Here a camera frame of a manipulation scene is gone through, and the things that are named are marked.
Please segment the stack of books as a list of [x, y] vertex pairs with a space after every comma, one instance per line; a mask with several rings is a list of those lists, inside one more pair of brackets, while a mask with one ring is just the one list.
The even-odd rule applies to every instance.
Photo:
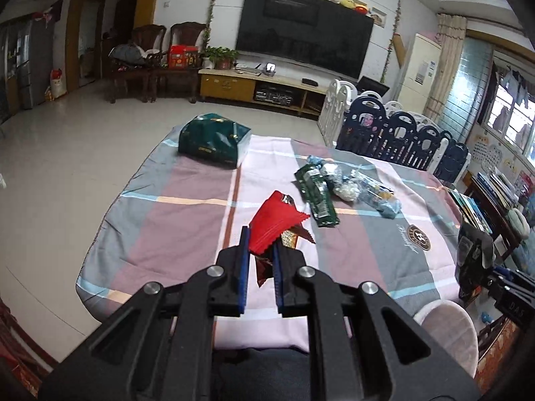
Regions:
[[529, 237], [531, 226], [521, 198], [502, 172], [466, 171], [461, 184], [465, 189], [459, 193], [467, 196], [470, 212], [493, 238], [500, 235], [506, 243], [517, 246]]

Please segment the potted green plant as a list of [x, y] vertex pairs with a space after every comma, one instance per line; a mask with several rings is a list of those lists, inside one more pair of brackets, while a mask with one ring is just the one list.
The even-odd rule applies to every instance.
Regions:
[[204, 56], [213, 63], [216, 70], [230, 70], [238, 59], [238, 51], [228, 47], [209, 46], [204, 51]]

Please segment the white standing air conditioner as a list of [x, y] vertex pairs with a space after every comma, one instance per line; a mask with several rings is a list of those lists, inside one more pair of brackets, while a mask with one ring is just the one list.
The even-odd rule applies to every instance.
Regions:
[[411, 40], [392, 98], [403, 111], [422, 114], [437, 74], [442, 47], [417, 33]]

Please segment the wooden tv cabinet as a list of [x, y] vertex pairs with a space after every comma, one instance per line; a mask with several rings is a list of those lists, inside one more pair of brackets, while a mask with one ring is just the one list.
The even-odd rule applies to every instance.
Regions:
[[283, 76], [216, 69], [202, 69], [199, 75], [203, 100], [254, 104], [317, 120], [326, 99], [326, 88]]

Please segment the grey black plastic bag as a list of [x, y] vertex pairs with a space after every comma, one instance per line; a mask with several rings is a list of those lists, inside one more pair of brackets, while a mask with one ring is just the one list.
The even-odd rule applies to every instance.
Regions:
[[455, 279], [459, 299], [468, 302], [479, 287], [483, 287], [493, 269], [493, 238], [486, 232], [463, 222], [458, 234]]

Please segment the clear blue printed wrapper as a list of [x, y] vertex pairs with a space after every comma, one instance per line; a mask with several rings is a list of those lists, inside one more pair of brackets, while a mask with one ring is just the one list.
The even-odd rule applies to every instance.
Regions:
[[341, 200], [352, 205], [357, 202], [365, 203], [380, 216], [388, 219], [394, 219], [401, 213], [402, 205], [395, 192], [367, 176], [361, 166], [349, 167], [312, 155], [307, 157], [307, 163], [318, 169], [330, 193]]

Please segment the large black television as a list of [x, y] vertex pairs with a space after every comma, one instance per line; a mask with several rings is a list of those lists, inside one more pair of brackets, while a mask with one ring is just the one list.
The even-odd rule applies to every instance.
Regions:
[[327, 0], [244, 0], [236, 49], [357, 79], [373, 19]]

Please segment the green snack wrapper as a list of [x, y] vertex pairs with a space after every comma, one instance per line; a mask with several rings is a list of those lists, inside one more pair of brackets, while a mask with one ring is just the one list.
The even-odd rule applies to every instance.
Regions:
[[310, 205], [311, 213], [318, 227], [335, 227], [339, 224], [326, 180], [319, 169], [305, 164], [295, 172], [298, 189]]

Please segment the blue white baby fence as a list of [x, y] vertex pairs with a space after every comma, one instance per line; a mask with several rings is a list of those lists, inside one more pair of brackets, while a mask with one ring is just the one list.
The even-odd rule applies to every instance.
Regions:
[[452, 185], [470, 165], [468, 148], [447, 130], [346, 81], [329, 84], [317, 124], [329, 148], [424, 170]]

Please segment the pink plastic trash basket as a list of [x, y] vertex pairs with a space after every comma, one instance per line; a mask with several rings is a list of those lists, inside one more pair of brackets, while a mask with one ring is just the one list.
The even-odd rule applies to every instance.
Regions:
[[467, 311], [451, 300], [423, 306], [414, 320], [420, 324], [471, 376], [475, 377], [479, 350], [474, 324]]

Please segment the red snack wrapper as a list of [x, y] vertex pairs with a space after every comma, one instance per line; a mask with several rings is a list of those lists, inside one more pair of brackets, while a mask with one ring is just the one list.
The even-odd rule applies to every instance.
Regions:
[[256, 284], [263, 284], [273, 277], [273, 257], [269, 247], [281, 239], [286, 247], [296, 249], [299, 238], [315, 243], [313, 236], [303, 226], [310, 215], [299, 212], [289, 194], [276, 190], [262, 204], [249, 223], [248, 250], [255, 257]]

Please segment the dark green tissue box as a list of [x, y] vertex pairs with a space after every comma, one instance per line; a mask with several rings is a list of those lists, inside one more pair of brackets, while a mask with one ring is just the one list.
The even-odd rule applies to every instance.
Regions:
[[238, 168], [247, 155], [252, 130], [217, 113], [196, 116], [180, 131], [178, 151], [225, 167]]

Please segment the red gift box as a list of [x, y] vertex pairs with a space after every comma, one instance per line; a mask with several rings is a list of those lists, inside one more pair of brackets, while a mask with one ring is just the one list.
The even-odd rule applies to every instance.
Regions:
[[169, 49], [168, 67], [173, 70], [197, 68], [199, 48], [195, 45], [175, 44]]

